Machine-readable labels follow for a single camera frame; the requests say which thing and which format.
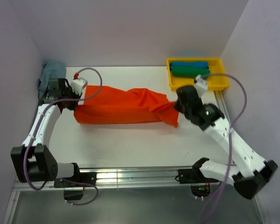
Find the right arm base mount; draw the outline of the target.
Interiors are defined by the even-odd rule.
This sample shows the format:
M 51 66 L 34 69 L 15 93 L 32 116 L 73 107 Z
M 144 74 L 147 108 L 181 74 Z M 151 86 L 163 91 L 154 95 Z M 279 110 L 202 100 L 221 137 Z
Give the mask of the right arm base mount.
M 202 201 L 209 197 L 211 194 L 211 184 L 218 183 L 221 185 L 221 181 L 206 178 L 193 168 L 179 169 L 175 180 L 180 184 L 188 184 L 190 186 L 190 192 L 194 199 L 201 199 Z

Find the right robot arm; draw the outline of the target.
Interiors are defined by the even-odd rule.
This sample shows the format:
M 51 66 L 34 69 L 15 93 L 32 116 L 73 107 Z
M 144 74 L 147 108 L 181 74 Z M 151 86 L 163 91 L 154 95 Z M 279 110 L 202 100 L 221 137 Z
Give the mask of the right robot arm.
M 226 182 L 243 198 L 253 199 L 276 172 L 276 162 L 264 159 L 239 134 L 230 130 L 230 123 L 222 111 L 212 103 L 204 104 L 194 86 L 180 87 L 176 94 L 174 108 L 214 139 L 235 163 L 233 166 L 223 165 L 203 157 L 190 169 L 178 171 L 179 182 Z

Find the orange t shirt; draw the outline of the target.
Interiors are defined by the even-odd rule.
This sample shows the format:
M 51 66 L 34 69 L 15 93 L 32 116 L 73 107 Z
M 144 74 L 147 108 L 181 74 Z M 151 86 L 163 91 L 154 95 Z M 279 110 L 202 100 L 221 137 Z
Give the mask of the orange t shirt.
M 178 127 L 179 112 L 163 93 L 147 88 L 127 91 L 103 86 L 93 98 L 78 105 L 74 117 L 80 124 L 138 124 L 163 122 Z

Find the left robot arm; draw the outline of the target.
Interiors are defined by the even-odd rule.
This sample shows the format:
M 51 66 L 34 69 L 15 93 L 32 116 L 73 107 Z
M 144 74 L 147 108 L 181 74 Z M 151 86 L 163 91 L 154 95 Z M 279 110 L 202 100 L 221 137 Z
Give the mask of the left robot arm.
M 49 151 L 54 126 L 63 109 L 75 110 L 87 81 L 76 78 L 51 79 L 40 98 L 33 126 L 21 146 L 11 150 L 12 162 L 20 182 L 49 182 L 65 178 L 70 186 L 82 180 L 76 163 L 58 163 Z

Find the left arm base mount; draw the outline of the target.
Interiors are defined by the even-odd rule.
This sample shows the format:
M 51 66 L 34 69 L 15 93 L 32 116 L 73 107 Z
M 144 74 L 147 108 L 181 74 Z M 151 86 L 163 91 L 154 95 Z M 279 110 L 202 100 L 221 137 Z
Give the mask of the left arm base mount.
M 75 206 L 86 205 L 97 199 L 99 190 L 96 186 L 97 173 L 96 172 L 75 172 L 73 177 L 61 178 L 54 181 L 53 187 L 55 189 L 63 189 L 63 198 L 67 203 L 72 203 Z M 87 187 L 95 189 L 94 197 L 88 202 L 82 202 L 85 196 Z

